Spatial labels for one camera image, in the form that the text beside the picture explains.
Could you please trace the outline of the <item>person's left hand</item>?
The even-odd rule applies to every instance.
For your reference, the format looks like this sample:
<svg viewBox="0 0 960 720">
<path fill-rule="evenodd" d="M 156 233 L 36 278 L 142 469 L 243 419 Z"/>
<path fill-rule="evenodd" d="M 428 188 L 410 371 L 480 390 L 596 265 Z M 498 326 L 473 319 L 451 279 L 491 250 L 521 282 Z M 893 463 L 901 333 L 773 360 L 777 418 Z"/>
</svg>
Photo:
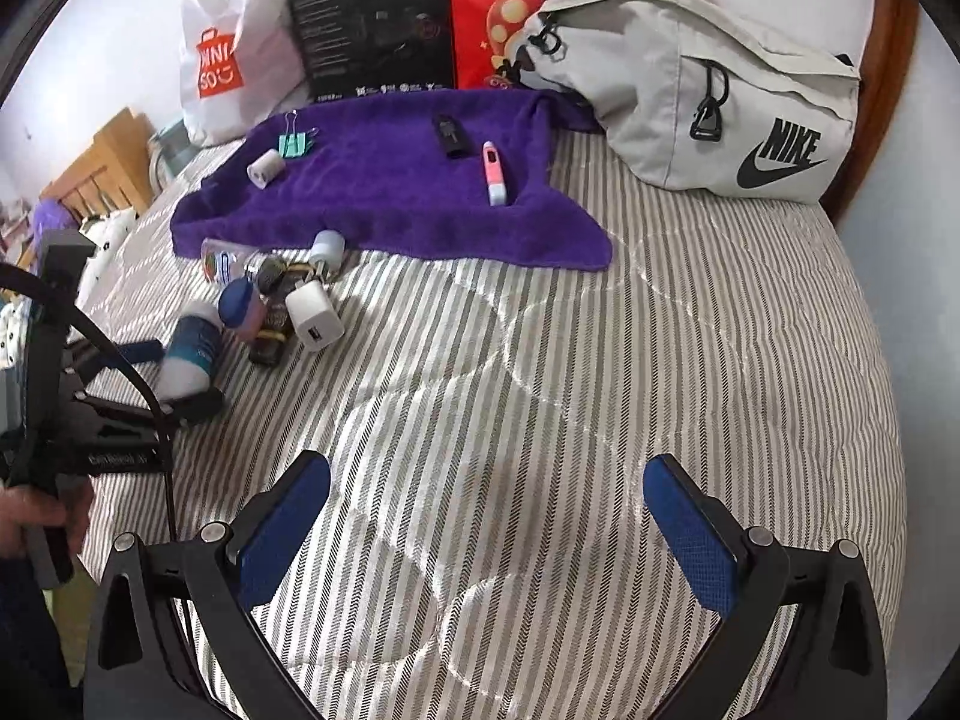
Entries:
<svg viewBox="0 0 960 720">
<path fill-rule="evenodd" d="M 89 509 L 94 488 L 82 478 L 60 499 L 29 486 L 3 488 L 0 494 L 0 556 L 20 559 L 26 555 L 26 530 L 31 527 L 64 528 L 68 549 L 76 556 L 83 548 L 89 527 Z"/>
</svg>

